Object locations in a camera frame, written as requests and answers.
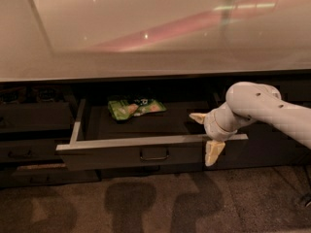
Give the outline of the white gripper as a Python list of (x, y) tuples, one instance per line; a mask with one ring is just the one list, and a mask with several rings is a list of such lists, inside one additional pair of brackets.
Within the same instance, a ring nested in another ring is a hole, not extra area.
[(225, 148), (225, 141), (237, 132), (237, 120), (228, 108), (218, 108), (207, 115), (191, 113), (190, 118), (204, 125), (207, 136), (212, 139), (206, 143), (205, 165), (214, 165)]

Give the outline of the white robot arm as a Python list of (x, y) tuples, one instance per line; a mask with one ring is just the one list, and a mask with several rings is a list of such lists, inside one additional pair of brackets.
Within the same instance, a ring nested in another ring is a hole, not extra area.
[(284, 101), (272, 85), (235, 83), (219, 108), (207, 114), (191, 113), (190, 118), (202, 124), (210, 138), (205, 147), (206, 166), (216, 163), (225, 141), (256, 121), (275, 127), (311, 149), (311, 109)]

